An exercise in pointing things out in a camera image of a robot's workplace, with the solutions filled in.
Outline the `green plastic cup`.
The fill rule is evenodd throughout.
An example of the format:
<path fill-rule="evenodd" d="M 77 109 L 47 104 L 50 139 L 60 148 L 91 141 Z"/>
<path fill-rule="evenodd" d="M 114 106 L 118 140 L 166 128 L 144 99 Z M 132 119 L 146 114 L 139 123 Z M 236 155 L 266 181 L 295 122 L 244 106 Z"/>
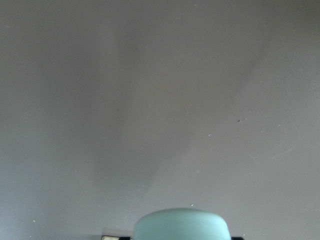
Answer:
<path fill-rule="evenodd" d="M 194 208 L 150 213 L 137 221 L 134 240 L 230 240 L 226 221 L 219 215 Z"/>

